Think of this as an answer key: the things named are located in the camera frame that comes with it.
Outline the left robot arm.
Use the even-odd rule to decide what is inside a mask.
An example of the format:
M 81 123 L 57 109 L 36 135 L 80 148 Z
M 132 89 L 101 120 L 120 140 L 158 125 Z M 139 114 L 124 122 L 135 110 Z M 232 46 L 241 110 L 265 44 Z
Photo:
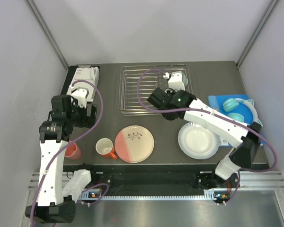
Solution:
M 52 110 L 39 127 L 41 164 L 38 187 L 32 205 L 25 216 L 30 225 L 38 223 L 71 223 L 76 213 L 76 202 L 85 186 L 91 188 L 98 176 L 89 170 L 76 170 L 71 180 L 62 185 L 66 149 L 74 144 L 70 135 L 74 127 L 85 127 L 90 133 L 97 125 L 97 107 L 87 115 L 85 95 L 58 95 L 51 99 Z

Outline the green ceramic bowl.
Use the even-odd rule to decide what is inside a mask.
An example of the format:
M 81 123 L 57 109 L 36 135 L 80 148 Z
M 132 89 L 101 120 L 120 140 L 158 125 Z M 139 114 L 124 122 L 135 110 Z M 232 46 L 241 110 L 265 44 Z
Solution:
M 171 79 L 173 79 L 173 83 L 177 84 L 177 86 L 185 87 L 188 85 L 188 79 L 185 73 L 182 71 L 172 72 Z

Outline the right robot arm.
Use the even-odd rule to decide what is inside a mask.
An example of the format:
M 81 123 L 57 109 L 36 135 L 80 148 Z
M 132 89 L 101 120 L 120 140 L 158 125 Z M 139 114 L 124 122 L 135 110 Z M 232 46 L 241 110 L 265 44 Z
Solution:
M 184 90 L 165 92 L 158 87 L 147 101 L 154 106 L 153 111 L 162 114 L 165 119 L 180 118 L 196 123 L 231 144 L 233 150 L 219 161 L 211 176 L 215 186 L 223 187 L 233 173 L 251 168 L 261 142 L 262 126 L 258 122 L 250 125 L 237 122 Z

